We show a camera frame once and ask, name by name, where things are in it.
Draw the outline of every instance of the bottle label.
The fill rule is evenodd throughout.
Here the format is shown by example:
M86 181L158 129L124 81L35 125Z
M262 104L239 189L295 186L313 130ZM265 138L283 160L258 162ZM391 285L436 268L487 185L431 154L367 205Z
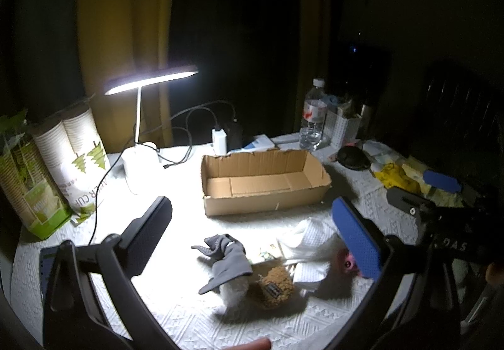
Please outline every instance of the bottle label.
M321 100L307 100L304 102L303 118L309 123L323 123L326 116L327 104Z

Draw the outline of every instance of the lamp base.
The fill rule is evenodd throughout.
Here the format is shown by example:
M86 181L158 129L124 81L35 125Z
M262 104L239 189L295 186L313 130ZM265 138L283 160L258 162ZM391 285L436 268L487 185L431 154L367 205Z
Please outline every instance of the lamp base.
M126 149L123 161L126 182L133 194L158 194L164 169L154 143L146 142Z

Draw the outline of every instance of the paper cup package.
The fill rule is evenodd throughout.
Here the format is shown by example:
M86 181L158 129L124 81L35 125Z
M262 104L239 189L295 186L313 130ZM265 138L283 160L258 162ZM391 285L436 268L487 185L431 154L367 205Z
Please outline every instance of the paper cup package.
M74 211L79 224L96 211L98 184L110 168L103 143L87 102L78 103L34 130L34 139L54 181ZM106 196L105 179L98 206Z
M40 239L48 238L71 215L37 147L25 133L2 132L0 187L24 226Z

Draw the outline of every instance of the black round object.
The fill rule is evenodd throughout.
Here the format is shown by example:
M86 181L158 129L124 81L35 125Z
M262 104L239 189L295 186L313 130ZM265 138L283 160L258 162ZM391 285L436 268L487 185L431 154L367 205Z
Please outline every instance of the black round object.
M367 159L366 154L357 147L345 146L338 151L337 161L345 168L354 171L362 171L371 166L371 162Z

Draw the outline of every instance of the gray glove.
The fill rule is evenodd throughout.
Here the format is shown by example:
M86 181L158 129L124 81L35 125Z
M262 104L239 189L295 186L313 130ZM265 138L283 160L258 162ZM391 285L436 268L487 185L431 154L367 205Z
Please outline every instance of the gray glove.
M209 246L191 246L191 249L198 249L204 255L215 259L212 266L213 277L203 286L198 292L200 295L208 293L230 280L236 279L239 276L251 275L252 267L245 257L245 248L243 245L225 233L224 235L215 235L205 239L205 243Z

